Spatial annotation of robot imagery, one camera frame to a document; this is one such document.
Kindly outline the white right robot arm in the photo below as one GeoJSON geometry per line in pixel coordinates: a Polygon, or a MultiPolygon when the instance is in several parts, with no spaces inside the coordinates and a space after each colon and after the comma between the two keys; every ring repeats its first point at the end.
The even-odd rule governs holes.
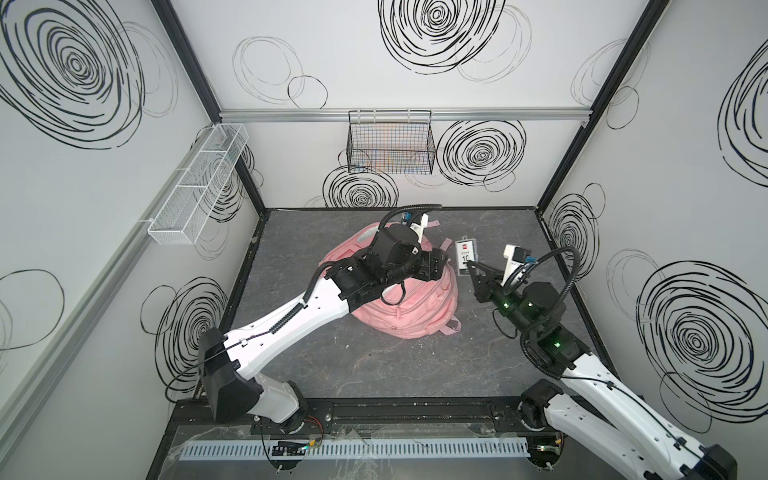
{"type": "Polygon", "coordinates": [[[551,427],[576,440],[626,479],[735,479],[723,447],[684,433],[632,392],[564,327],[566,289],[526,281],[534,263],[504,272],[470,261],[475,298],[491,303],[516,329],[531,363],[544,374],[518,410],[530,430],[551,427]]]}

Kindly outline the clear lead refill box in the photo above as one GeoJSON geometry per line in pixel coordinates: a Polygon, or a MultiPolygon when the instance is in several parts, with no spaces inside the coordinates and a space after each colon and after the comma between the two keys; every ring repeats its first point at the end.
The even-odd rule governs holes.
{"type": "Polygon", "coordinates": [[[477,242],[474,238],[462,237],[454,243],[459,276],[469,275],[469,263],[478,260],[477,242]]]}

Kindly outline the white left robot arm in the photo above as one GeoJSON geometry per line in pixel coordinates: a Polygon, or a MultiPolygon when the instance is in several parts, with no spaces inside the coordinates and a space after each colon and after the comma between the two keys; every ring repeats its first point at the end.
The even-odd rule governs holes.
{"type": "Polygon", "coordinates": [[[440,281],[448,254],[425,250],[405,224],[379,225],[368,246],[321,263],[305,292],[251,324],[201,337],[198,371],[213,418],[233,422],[250,415],[286,432],[299,429],[308,404],[292,381],[280,382],[263,368],[285,349],[318,328],[382,298],[409,279],[440,281]]]}

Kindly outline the pink student backpack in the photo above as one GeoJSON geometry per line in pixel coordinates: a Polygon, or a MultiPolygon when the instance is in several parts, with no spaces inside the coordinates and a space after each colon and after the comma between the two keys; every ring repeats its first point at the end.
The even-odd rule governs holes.
{"type": "MultiPolygon", "coordinates": [[[[450,259],[439,281],[409,278],[389,287],[379,284],[365,267],[365,254],[378,229],[395,223],[402,224],[371,224],[332,249],[322,260],[328,267],[326,274],[337,281],[351,315],[376,330],[401,339],[458,332],[458,282],[450,259]]],[[[435,247],[423,235],[421,246],[447,253],[451,241],[435,247]]]]}

